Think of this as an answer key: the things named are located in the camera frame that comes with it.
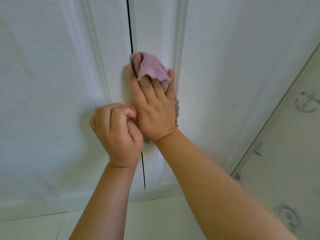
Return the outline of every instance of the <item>microfiber cloth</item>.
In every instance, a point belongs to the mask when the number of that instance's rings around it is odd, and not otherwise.
[[[140,81],[141,78],[145,75],[148,75],[151,79],[158,79],[160,83],[163,86],[164,91],[167,91],[168,85],[171,81],[171,78],[168,76],[168,70],[164,67],[164,65],[161,63],[161,61],[146,52],[137,52],[135,54],[131,55],[131,61],[133,63],[134,56],[137,54],[141,54],[142,56],[142,62],[140,66],[140,72],[137,74],[137,80]],[[176,113],[176,126],[178,127],[178,121],[177,117],[179,116],[179,100],[177,99],[177,96],[174,99],[174,109]],[[150,140],[143,137],[143,141],[145,143],[149,143]]]

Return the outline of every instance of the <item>person's right arm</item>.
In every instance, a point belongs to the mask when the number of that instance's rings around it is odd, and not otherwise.
[[[135,56],[137,74],[141,59]],[[125,69],[138,127],[170,165],[207,239],[296,239],[175,127],[174,81],[164,93],[157,80],[145,76],[138,83],[131,66]],[[174,80],[174,71],[168,75]]]

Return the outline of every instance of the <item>forearm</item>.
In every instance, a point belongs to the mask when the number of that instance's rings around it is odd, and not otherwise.
[[[179,130],[156,143],[208,239],[296,239]]]
[[[70,240],[123,239],[135,168],[107,165]]]

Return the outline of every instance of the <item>person's left arm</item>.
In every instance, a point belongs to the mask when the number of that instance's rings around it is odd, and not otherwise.
[[[69,240],[124,238],[129,190],[142,151],[142,134],[126,117],[136,115],[122,104],[110,104],[90,119],[109,163]]]

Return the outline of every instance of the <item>person's left hand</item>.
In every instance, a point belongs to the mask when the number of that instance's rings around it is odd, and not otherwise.
[[[136,114],[117,103],[96,109],[89,121],[114,167],[136,167],[141,156],[142,134],[127,117],[135,118]]]

